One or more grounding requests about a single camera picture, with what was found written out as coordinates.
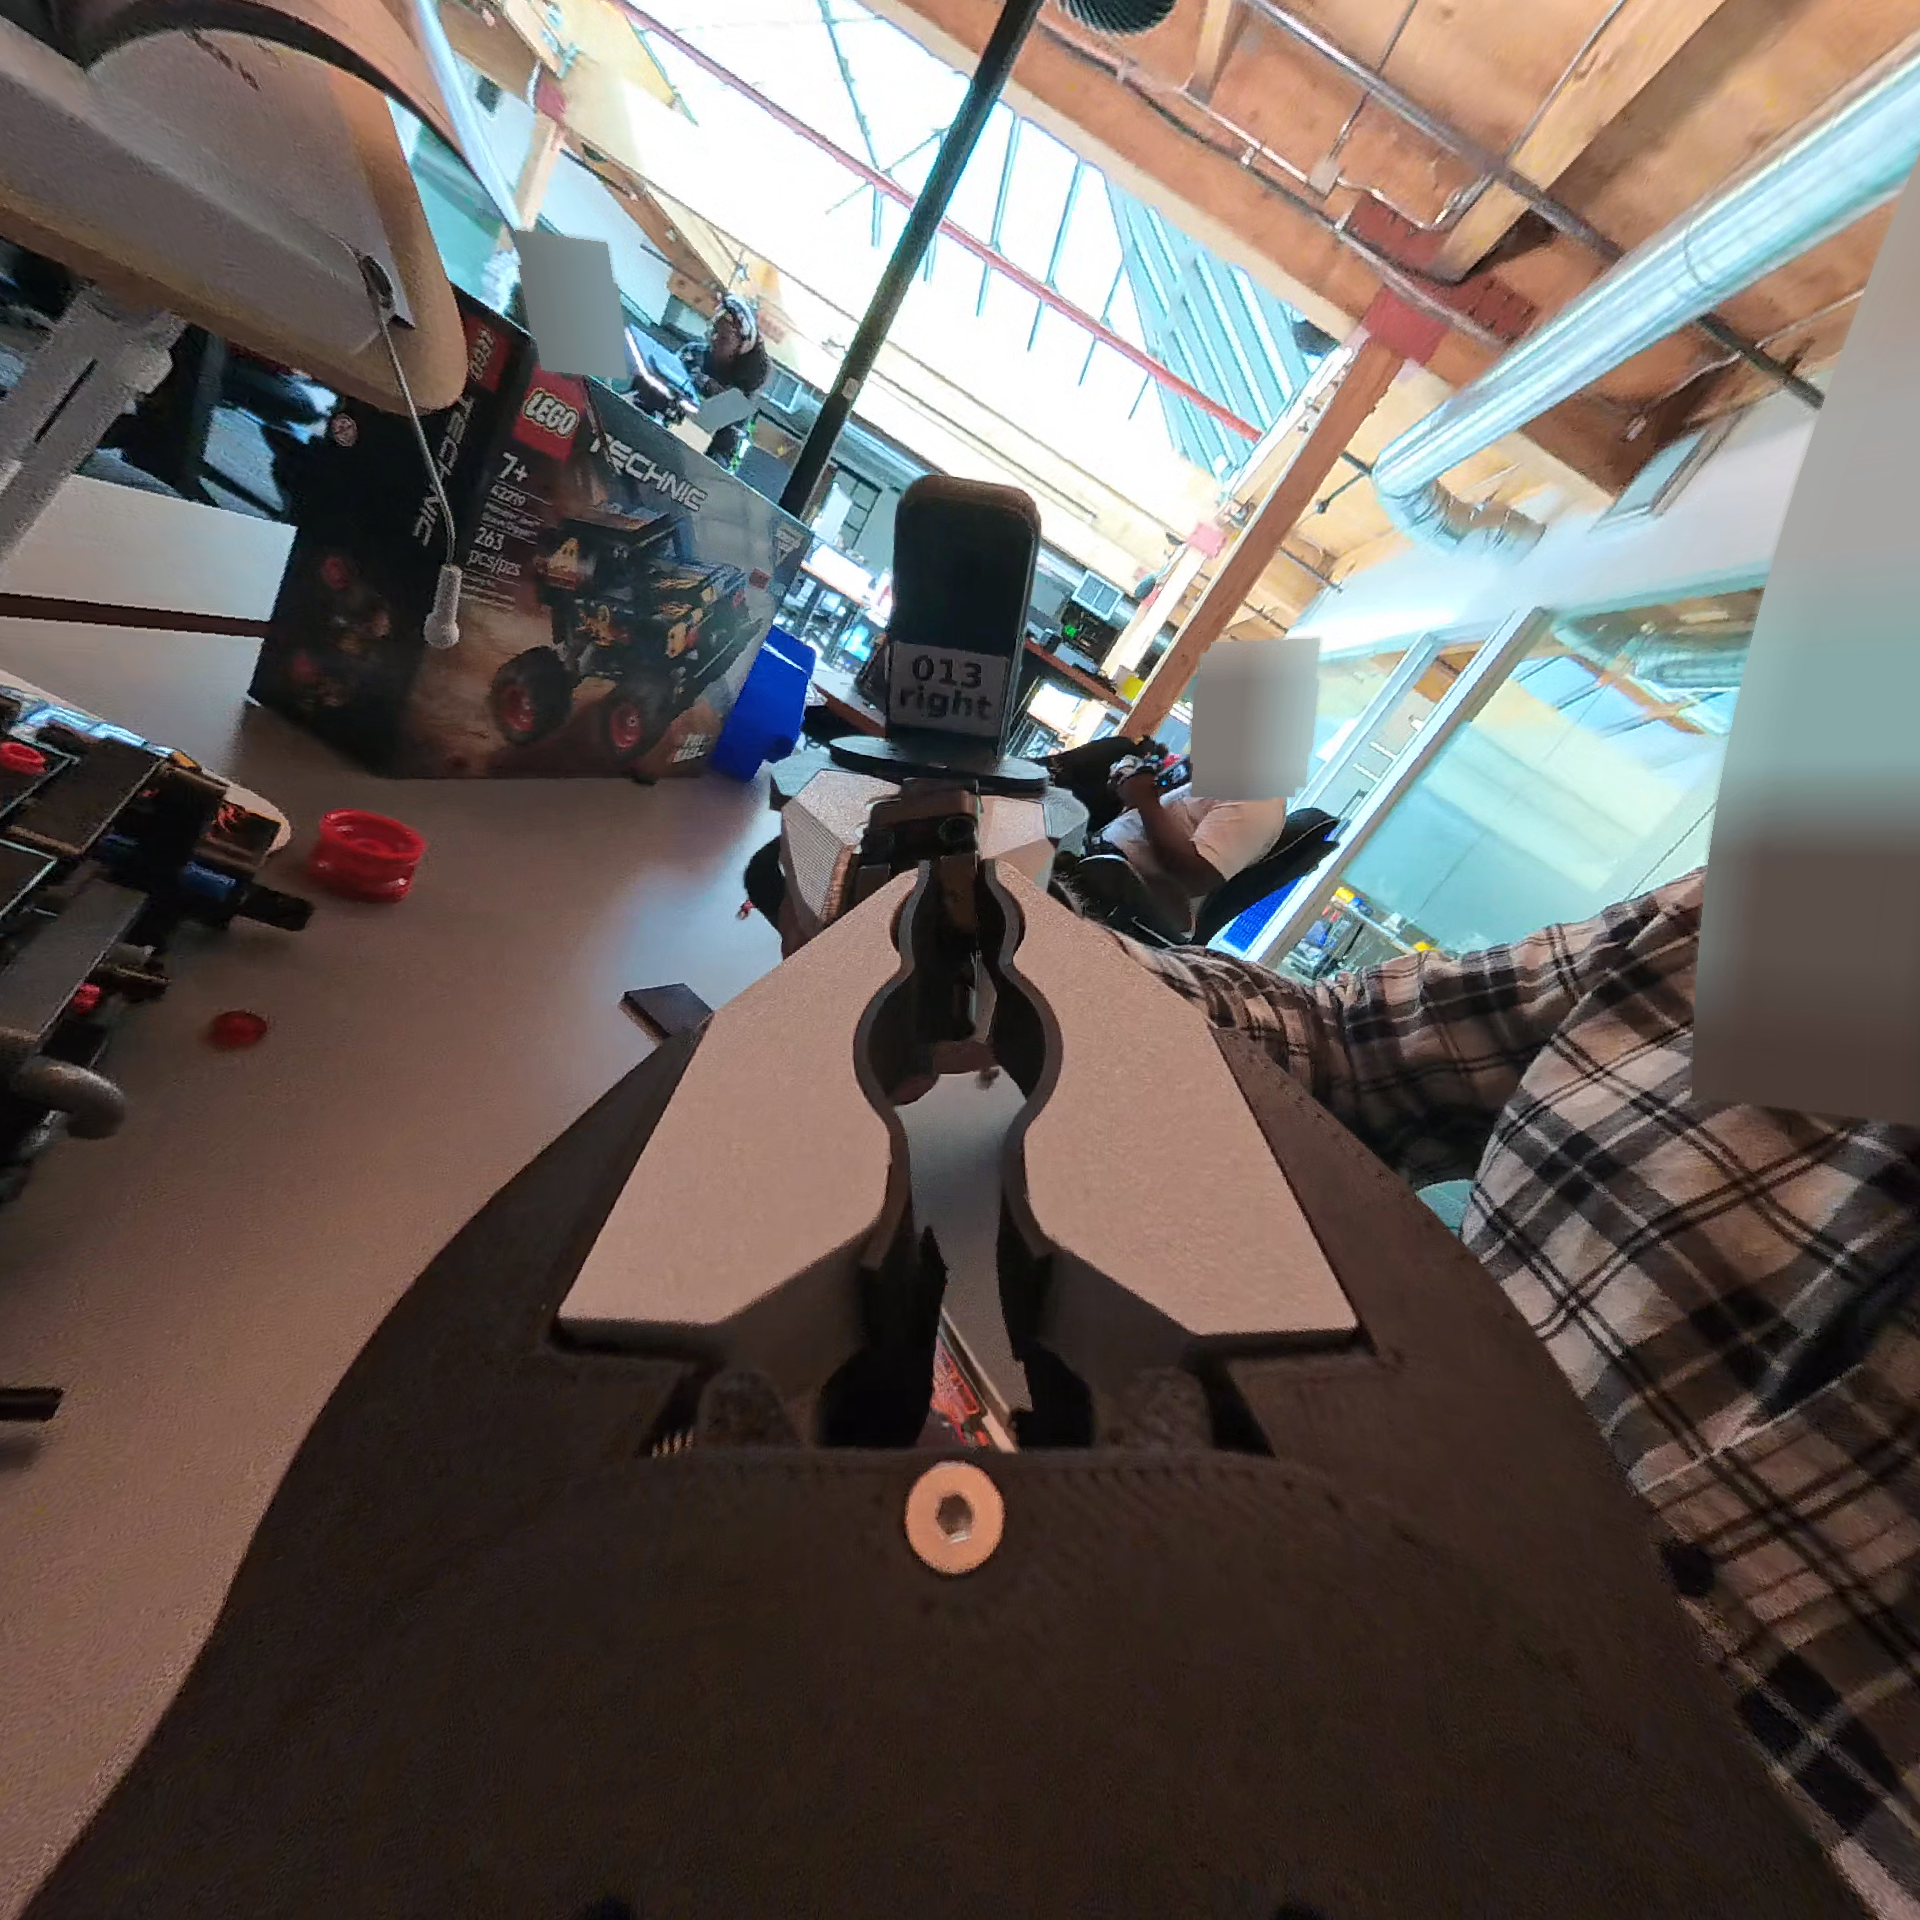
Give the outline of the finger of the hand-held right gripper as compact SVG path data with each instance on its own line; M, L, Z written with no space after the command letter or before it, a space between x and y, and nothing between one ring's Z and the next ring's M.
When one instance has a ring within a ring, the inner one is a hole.
M897 800L897 780L804 780L779 806L779 960L850 911L873 806Z
M1059 854L1082 854L1086 833L1090 806L1064 791L1044 791L1038 800L979 794L979 867L1018 874L1036 890L1054 886Z

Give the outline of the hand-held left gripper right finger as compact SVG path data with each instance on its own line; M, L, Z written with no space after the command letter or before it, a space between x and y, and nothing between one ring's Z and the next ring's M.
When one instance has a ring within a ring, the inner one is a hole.
M1000 1138L1000 1314L1073 1378L1344 1354L1355 1304L1220 1048L1113 930L984 867Z

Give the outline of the blue black toy brick truck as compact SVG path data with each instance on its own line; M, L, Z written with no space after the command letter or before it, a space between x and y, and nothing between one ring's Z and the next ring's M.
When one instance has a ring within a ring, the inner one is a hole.
M284 823L201 761L84 706L0 687L0 1200L49 1146L110 1138L122 1019L167 998L184 926L305 930L268 886Z

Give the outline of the white book stand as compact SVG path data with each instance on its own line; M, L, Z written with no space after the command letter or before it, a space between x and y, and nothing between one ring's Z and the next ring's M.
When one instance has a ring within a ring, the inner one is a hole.
M3 4L0 227L79 283L3 398L3 559L184 327L410 418L460 398L394 107L473 155L437 4Z

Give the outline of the brick set box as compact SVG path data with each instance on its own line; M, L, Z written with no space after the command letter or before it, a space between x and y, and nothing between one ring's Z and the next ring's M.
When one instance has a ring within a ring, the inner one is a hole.
M468 387L347 398L295 485L248 699L388 780L711 761L813 536L458 290Z

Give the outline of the red wheel rim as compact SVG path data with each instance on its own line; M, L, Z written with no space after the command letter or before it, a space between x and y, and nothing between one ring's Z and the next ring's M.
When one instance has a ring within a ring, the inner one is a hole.
M408 823L364 806L320 815L305 877L343 901L395 905L410 896L430 840Z

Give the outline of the person's plaid shirt torso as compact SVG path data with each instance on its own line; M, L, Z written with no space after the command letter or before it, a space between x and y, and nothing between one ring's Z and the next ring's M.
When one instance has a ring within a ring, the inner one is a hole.
M1682 1560L1764 1764L1870 1916L1920 1890L1915 1127L1693 1094L1704 874L1547 926L1469 1247Z

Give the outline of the black flame sticker brick panel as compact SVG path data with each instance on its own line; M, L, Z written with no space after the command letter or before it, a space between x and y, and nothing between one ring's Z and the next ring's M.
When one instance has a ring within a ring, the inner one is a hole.
M979 854L942 854L927 864L927 882L910 911L910 983L898 1064L893 1076L893 1096L898 1106L920 1104L948 1076L979 1076L984 1085L995 1076L995 992L994 976L984 976L979 952Z

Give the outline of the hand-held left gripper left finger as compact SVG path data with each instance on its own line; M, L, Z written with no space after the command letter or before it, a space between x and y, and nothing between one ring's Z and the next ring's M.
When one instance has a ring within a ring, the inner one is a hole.
M569 1344L927 1403L935 1288L880 1076L920 886L893 877L701 1022L559 1301Z

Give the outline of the black metal pole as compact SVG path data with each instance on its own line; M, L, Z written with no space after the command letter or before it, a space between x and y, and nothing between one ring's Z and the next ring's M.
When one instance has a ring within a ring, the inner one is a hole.
M955 184L959 184L979 137L984 137L984 122L986 122L994 107L1007 91L1007 80L1015 74L1018 46L1036 32L1038 14L1044 14L1038 0L1007 0L1000 4L995 22L994 22L994 38L984 42L984 54L970 74L970 91L955 107L955 117L950 117L950 122L935 144L932 169L927 169L920 196L910 202L906 232L898 232L898 239L897 239L897 248L893 248L893 260L878 278L878 290L867 301L867 308L858 315L856 342L850 342L850 352L844 352L844 361L842 361L842 369L835 369L835 379L821 398L821 412L816 412L816 418L813 418L813 428L799 449L799 461L796 461L796 471L779 491L779 510L809 518L813 495L821 491L821 477L830 466L830 454L835 454L835 442L842 442L842 435L856 417L856 402L858 402L867 374L878 369L878 352L888 344L888 338L897 327L897 315L910 293L910 283L920 278L920 269L925 269L925 260L927 260L927 248L932 248L932 239L948 222L950 195L955 195Z

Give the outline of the blue storage bin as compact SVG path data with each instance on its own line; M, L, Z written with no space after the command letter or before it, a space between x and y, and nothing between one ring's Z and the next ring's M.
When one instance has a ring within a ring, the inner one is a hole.
M769 627L707 758L707 772L746 785L766 761L789 758L804 736L813 675L816 649L796 634Z

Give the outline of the person's right forearm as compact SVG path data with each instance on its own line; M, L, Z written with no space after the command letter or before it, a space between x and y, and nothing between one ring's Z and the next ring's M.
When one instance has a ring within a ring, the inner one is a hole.
M1209 946L1105 930L1212 1031L1255 1044L1401 1181L1564 1127L1670 1121L1693 1085L1693 867L1584 923L1296 983Z

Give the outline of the silver ventilation duct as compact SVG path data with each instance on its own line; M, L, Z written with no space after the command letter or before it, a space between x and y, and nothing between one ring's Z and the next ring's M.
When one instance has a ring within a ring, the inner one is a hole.
M1841 88L1804 132L1786 132L1715 195L1682 212L1568 308L1511 344L1475 384L1401 428L1370 461L1397 536L1461 552L1523 552L1547 531L1497 504L1461 504L1445 477L1663 338L1704 323L1864 212L1892 202L1920 152L1915 42Z

